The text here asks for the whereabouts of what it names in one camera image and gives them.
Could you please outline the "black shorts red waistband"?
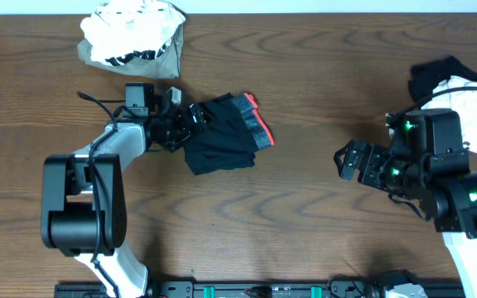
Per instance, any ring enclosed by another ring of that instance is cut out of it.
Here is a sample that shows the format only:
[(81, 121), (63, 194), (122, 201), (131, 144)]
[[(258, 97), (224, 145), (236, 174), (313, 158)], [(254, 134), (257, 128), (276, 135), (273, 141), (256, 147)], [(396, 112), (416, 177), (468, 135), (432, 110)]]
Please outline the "black shorts red waistband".
[(255, 153), (275, 144), (251, 93), (224, 94), (198, 107), (205, 131), (184, 145), (185, 162), (195, 175), (254, 166)]

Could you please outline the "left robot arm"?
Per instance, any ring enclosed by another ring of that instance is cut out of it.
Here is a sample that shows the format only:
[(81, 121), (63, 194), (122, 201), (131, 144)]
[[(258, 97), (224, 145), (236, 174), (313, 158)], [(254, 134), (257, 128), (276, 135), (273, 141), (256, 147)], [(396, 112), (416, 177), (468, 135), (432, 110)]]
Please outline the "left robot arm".
[(159, 284), (126, 242), (128, 212), (123, 172), (139, 156), (174, 152), (208, 122), (181, 90), (156, 92), (153, 84), (128, 83), (115, 110), (107, 100), (80, 92), (108, 115), (104, 131), (70, 154), (48, 156), (43, 165), (41, 238), (87, 266), (99, 284), (59, 284), (56, 297), (160, 297)]

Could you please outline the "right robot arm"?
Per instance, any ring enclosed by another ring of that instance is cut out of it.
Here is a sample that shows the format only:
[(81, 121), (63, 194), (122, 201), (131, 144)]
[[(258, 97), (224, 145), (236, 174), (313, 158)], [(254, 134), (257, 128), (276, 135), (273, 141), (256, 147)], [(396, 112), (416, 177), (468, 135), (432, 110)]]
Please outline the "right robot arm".
[(465, 296), (477, 297), (477, 171), (470, 169), (460, 116), (449, 108), (389, 114), (391, 143), (350, 140), (334, 155), (340, 178), (384, 191), (412, 206), (436, 231), (454, 261)]

